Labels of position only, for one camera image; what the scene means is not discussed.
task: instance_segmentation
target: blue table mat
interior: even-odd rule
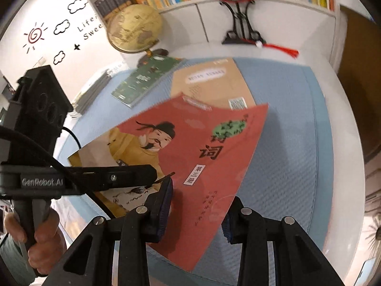
[[[215,60],[192,59],[178,68]],[[333,148],[325,100],[309,67],[276,61],[234,58],[257,104],[269,103],[261,138],[238,191],[245,206],[280,220],[293,216],[322,249],[328,229],[333,191]],[[172,73],[166,75],[130,109],[111,92],[131,73],[117,74],[73,128],[82,145],[113,126],[169,98]],[[77,151],[68,138],[58,160]],[[80,215],[90,221],[104,213],[87,196],[71,197]],[[236,285],[241,246],[230,245],[220,229],[192,273],[185,272],[148,248],[149,273],[168,286]],[[269,245],[270,285],[275,284]]]

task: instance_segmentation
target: yellow robe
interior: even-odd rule
[[[158,152],[148,151],[140,146],[139,138],[133,134],[123,133],[117,127],[109,132],[109,149],[115,161],[122,160],[127,165],[150,164],[157,171],[157,179],[164,177],[159,166]],[[81,167],[81,159],[78,152],[69,157],[69,162],[74,167]],[[158,191],[160,184],[154,184],[153,188]],[[121,206],[109,201],[101,193],[95,195],[111,210],[116,217],[126,214]]]

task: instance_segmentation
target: red tassel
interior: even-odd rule
[[[246,41],[247,43],[256,45],[256,43],[254,41],[247,40],[247,39],[243,39],[243,40]],[[299,56],[299,52],[296,49],[282,47],[282,46],[278,46],[278,45],[274,45],[274,44],[263,44],[263,47],[268,47],[268,48],[273,48],[273,49],[283,51],[286,54],[289,54],[292,58],[298,58],[298,56]]]

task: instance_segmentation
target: globe stand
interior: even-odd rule
[[[162,48],[155,49],[153,51],[151,51],[150,49],[147,49],[145,52],[146,54],[139,59],[137,68],[140,68],[141,66],[144,66],[145,64],[147,64],[148,60],[154,55],[168,56],[169,54],[168,50],[162,49]]]

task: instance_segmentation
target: finger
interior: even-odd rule
[[[29,259],[29,264],[32,268],[37,269],[41,274],[49,274],[52,268],[59,262],[63,253],[64,250],[61,246],[54,250],[48,258],[42,259],[40,261]]]
[[[14,213],[9,213],[5,216],[4,227],[16,242],[26,242],[26,232],[17,221]]]
[[[52,238],[57,233],[58,224],[60,223],[60,217],[58,213],[50,208],[49,216],[46,221],[39,225],[36,232],[34,233],[34,238],[38,243],[44,243]]]
[[[34,262],[41,262],[44,259],[50,258],[57,249],[64,249],[65,242],[62,241],[60,234],[56,233],[54,238],[45,243],[36,243],[28,251],[28,257]]]

